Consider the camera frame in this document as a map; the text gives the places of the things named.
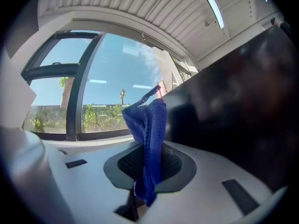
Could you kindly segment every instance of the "lamp post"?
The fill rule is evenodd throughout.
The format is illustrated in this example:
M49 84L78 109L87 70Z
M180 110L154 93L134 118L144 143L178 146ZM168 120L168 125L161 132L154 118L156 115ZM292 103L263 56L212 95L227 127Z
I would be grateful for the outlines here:
M121 93L120 93L120 98L121 98L121 105L123 105L123 97L125 96L126 91L124 89L122 89Z

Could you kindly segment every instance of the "black slot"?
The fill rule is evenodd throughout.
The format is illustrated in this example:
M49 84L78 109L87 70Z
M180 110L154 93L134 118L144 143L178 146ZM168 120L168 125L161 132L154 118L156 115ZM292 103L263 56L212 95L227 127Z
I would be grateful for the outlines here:
M74 168L74 167L83 165L85 163L87 163L87 162L84 159L80 159L80 160L76 160L73 162L67 162L67 163L65 163L65 165L67 166L67 168Z
M235 179L223 181L222 185L228 191L244 216L251 213L259 206L256 200L254 200L253 197Z

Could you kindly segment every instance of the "blue knitted fabric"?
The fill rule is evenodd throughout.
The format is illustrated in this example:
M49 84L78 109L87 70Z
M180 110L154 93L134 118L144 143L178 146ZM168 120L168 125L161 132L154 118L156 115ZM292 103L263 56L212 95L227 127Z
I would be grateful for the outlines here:
M147 206L155 200L154 187L161 181L161 153L167 113L162 99L155 99L149 105L142 104L160 88L157 85L140 101L122 111L134 139L144 143L143 175L136 180L135 195L143 199Z

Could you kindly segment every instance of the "white ceiling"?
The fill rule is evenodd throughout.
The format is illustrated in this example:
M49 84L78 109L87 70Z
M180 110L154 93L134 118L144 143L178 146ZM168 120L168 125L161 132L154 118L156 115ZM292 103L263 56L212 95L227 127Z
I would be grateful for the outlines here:
M84 7L86 11L96 11L97 8L122 11L155 26L161 34L171 36L197 62L277 10L273 4L264 0L216 2L226 24L223 30L215 23L215 16L206 0L39 0L39 18L76 11L80 7ZM210 23L208 27L205 26L205 21Z

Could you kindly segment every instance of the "window frame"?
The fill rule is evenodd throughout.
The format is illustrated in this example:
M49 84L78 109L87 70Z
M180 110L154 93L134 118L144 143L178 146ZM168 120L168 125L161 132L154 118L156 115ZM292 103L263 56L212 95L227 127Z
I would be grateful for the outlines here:
M106 33L88 33L88 32L56 32L51 36L31 57L26 64L21 75L24 80L31 84L34 79L43 79L51 77L74 77L68 106L66 110L66 133L38 133L33 132L43 140L59 141L78 141L78 140L98 140L117 136L129 135L129 129L120 129L112 131L103 131L96 133L82 133L82 104L85 84L88 73L101 42ZM44 58L55 47L61 39L68 38L89 38L89 43L79 63L72 64L52 64L40 66Z

